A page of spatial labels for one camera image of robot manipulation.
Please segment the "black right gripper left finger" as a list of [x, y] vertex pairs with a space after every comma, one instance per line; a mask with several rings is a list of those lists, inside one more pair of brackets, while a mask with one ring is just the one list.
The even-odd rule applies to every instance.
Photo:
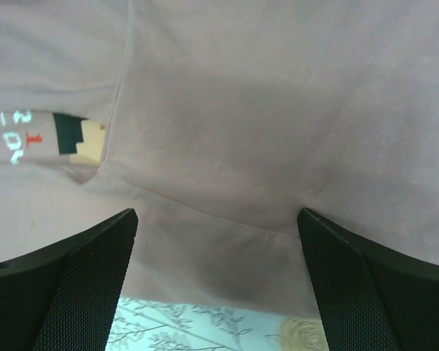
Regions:
[[104, 350], [137, 227], [127, 209], [0, 262], [0, 350]]

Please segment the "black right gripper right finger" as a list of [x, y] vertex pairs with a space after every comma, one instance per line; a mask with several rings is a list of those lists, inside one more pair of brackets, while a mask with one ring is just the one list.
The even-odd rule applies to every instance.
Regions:
[[439, 265], [308, 208], [297, 225], [330, 350], [439, 350]]

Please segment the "pink graphic t-shirt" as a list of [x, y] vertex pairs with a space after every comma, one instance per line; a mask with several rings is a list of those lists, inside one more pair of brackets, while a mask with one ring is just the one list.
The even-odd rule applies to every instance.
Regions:
[[133, 298], [317, 315], [303, 208], [439, 265], [439, 1], [0, 1], [0, 262], [125, 208]]

